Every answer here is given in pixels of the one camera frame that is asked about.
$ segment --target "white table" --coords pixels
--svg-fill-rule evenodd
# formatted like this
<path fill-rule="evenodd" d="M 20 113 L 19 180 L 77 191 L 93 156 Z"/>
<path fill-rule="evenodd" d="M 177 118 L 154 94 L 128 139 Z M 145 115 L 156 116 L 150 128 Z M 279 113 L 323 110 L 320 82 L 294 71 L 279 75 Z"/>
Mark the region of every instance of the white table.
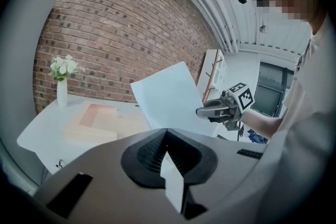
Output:
<path fill-rule="evenodd" d="M 35 152 L 50 173 L 56 173 L 59 170 L 56 167 L 59 160 L 62 160 L 62 166 L 65 166 L 97 145 L 69 141 L 63 135 L 65 125 L 73 115 L 78 113 L 85 101 L 93 104 L 114 106 L 123 117 L 127 117 L 130 112 L 139 112 L 141 110 L 134 103 L 99 100 L 69 94 L 68 106 L 61 109 L 57 104 L 57 100 L 52 102 L 24 129 L 17 139 L 18 145 Z M 143 120 L 148 126 L 148 130 L 150 130 L 145 116 Z"/>

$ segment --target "brick wall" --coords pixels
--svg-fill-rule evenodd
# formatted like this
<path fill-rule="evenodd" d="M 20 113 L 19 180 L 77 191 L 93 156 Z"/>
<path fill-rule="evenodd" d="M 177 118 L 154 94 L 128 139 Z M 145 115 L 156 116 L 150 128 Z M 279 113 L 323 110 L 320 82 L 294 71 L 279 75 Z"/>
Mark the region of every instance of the brick wall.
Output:
<path fill-rule="evenodd" d="M 56 0 L 36 51 L 36 110 L 56 98 L 48 75 L 54 56 L 70 54 L 86 67 L 68 79 L 69 93 L 134 102 L 130 83 L 180 61 L 196 79 L 204 52 L 215 47 L 189 0 Z"/>

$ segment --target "person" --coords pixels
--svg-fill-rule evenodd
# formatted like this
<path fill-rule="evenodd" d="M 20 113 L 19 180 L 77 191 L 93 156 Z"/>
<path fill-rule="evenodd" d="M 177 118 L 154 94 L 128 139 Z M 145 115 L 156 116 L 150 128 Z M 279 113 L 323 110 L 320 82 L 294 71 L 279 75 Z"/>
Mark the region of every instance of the person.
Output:
<path fill-rule="evenodd" d="M 252 109 L 242 114 L 241 121 L 265 138 L 278 131 L 288 130 L 294 123 L 311 116 L 314 112 L 302 81 L 297 76 L 303 66 L 321 46 L 333 43 L 333 25 L 320 0 L 257 0 L 258 5 L 281 9 L 288 19 L 299 19 L 311 27 L 311 38 L 305 52 L 299 58 L 288 96 L 283 101 L 287 108 L 281 118 L 270 118 Z"/>

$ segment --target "blue object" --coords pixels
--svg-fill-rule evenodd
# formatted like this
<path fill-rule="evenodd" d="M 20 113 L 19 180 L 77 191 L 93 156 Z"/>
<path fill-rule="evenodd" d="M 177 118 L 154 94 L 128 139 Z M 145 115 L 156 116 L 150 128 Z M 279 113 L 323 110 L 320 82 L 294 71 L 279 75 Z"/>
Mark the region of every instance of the blue object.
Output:
<path fill-rule="evenodd" d="M 262 136 L 260 136 L 259 134 L 256 134 L 256 132 L 252 129 L 250 129 L 249 131 L 247 131 L 250 135 L 248 136 L 248 138 L 250 138 L 250 140 L 253 143 L 258 143 L 258 144 L 266 144 L 267 143 L 267 139 L 263 138 Z"/>

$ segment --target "window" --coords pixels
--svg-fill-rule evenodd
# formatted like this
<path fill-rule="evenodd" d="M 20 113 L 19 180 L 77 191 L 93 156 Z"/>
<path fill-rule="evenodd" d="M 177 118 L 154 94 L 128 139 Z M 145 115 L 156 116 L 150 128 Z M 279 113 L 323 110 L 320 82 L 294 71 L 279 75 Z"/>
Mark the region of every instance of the window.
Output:
<path fill-rule="evenodd" d="M 293 72 L 287 68 L 260 63 L 256 102 L 252 108 L 264 115 L 278 117 L 286 89 L 288 92 L 292 80 Z"/>

